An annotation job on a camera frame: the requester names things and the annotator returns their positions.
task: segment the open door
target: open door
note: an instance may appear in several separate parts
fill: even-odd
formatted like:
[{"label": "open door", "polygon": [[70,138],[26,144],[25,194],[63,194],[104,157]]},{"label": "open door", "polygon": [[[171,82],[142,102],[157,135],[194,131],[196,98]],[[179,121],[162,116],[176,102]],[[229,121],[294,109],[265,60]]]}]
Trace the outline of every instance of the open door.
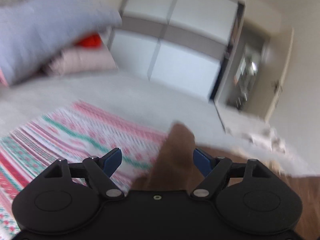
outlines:
[{"label": "open door", "polygon": [[278,103],[290,62],[294,30],[281,31],[271,37],[260,73],[244,111],[268,122]]}]

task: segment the brown object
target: brown object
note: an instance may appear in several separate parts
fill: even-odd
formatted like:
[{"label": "brown object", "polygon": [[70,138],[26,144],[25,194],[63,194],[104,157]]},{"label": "brown object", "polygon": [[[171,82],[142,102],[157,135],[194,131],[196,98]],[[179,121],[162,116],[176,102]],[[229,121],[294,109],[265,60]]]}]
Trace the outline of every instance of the brown object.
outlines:
[{"label": "brown object", "polygon": [[[137,179],[132,189],[159,191],[185,189],[191,192],[204,179],[193,164],[195,148],[192,132],[182,124],[174,124],[152,170],[147,176]],[[209,147],[198,148],[212,157],[223,156],[236,163],[247,162],[247,159],[230,152]],[[305,240],[316,240],[320,237],[320,177],[278,176],[300,196],[303,203],[302,216],[295,231]],[[241,180],[231,179],[229,186]]]}]

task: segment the screw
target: screw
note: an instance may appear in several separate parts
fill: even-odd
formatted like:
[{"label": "screw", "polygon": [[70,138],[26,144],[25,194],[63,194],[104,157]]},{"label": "screw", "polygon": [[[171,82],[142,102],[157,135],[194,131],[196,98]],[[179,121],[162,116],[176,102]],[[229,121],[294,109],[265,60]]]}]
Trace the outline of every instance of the screw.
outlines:
[{"label": "screw", "polygon": [[193,195],[195,195],[196,197],[207,197],[209,196],[209,191],[207,191],[206,189],[196,189],[193,192]]},{"label": "screw", "polygon": [[160,195],[154,195],[154,196],[153,196],[153,199],[154,199],[154,200],[160,200],[160,199],[162,199],[162,197],[161,197]]},{"label": "screw", "polygon": [[119,189],[116,189],[116,188],[114,188],[114,189],[109,189],[109,190],[106,192],[106,195],[107,195],[108,197],[119,197],[119,196],[121,196],[121,194],[122,194],[122,191],[119,190]]}]

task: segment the light blue blanket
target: light blue blanket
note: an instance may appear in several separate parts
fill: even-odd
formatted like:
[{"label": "light blue blanket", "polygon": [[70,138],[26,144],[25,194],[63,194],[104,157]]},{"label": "light blue blanket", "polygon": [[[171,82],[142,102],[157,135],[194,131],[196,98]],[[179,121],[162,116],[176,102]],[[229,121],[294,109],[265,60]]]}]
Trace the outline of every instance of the light blue blanket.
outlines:
[{"label": "light blue blanket", "polygon": [[0,78],[16,84],[82,36],[120,24],[119,13],[98,0],[29,0],[0,8]]}]

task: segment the gray bed sheet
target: gray bed sheet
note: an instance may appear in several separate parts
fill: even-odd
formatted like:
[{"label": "gray bed sheet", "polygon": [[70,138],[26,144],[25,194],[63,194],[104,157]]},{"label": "gray bed sheet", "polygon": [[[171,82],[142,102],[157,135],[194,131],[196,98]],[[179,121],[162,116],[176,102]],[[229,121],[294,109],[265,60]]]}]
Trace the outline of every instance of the gray bed sheet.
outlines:
[{"label": "gray bed sheet", "polygon": [[292,175],[314,175],[298,155],[271,153],[227,135],[214,103],[126,73],[83,73],[36,78],[11,88],[0,86],[0,136],[41,114],[83,100],[128,121],[167,132],[172,122],[186,124],[197,144],[240,148],[252,158],[277,160]]}]

